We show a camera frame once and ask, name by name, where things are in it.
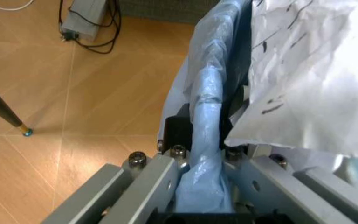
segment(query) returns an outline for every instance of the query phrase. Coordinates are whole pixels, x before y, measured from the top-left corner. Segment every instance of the black plastic part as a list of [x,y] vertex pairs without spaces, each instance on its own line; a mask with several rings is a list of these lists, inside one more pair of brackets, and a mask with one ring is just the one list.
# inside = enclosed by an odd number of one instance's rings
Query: black plastic part
[[62,33],[63,35],[63,39],[65,41],[72,41],[72,40],[76,40],[78,38],[78,33],[73,32],[73,31],[67,31],[65,33]]
[[165,120],[164,143],[162,152],[169,150],[175,145],[182,145],[186,150],[192,147],[193,125],[190,117],[173,116]]
[[147,224],[292,224],[282,214],[254,217],[247,213],[153,213]]

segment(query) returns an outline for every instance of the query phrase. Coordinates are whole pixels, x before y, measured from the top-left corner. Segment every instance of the gray fabric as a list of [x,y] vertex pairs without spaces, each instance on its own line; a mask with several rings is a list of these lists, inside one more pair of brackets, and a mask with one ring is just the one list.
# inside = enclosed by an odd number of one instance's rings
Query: gray fabric
[[197,23],[219,0],[120,0],[124,15]]

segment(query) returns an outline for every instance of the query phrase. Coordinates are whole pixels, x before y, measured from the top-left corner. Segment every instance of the white paper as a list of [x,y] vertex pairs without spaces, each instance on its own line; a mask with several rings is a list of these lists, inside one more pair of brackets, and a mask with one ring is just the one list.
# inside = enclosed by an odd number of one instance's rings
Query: white paper
[[225,143],[358,156],[358,0],[255,0],[250,106]]

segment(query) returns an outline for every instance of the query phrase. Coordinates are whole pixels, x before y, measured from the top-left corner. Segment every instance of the gray metal bar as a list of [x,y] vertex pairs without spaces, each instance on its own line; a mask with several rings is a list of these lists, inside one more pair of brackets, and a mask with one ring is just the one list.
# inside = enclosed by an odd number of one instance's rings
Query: gray metal bar
[[178,178],[176,161],[164,155],[155,155],[100,224],[146,223],[155,209],[165,211],[175,192]]
[[353,223],[267,156],[244,159],[228,172],[259,214],[284,213],[295,223]]
[[358,223],[358,190],[356,188],[320,167],[296,172],[294,176]]
[[117,201],[131,181],[128,171],[105,164],[42,223],[97,223],[102,218],[102,212]]

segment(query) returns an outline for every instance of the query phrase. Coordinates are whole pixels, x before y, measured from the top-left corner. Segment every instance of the plastic wrap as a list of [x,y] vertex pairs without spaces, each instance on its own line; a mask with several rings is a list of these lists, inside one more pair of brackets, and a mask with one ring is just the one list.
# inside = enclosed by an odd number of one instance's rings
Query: plastic wrap
[[249,59],[250,45],[236,49],[233,45],[250,43],[250,2],[221,0],[201,19],[188,58],[165,101],[159,138],[165,118],[175,115],[185,103],[190,103],[193,123],[191,169],[183,174],[177,187],[176,212],[233,211],[222,168],[219,124],[223,100],[234,94],[248,72],[249,62],[245,63],[242,56]]
[[225,143],[358,156],[358,0],[253,5],[250,106]]

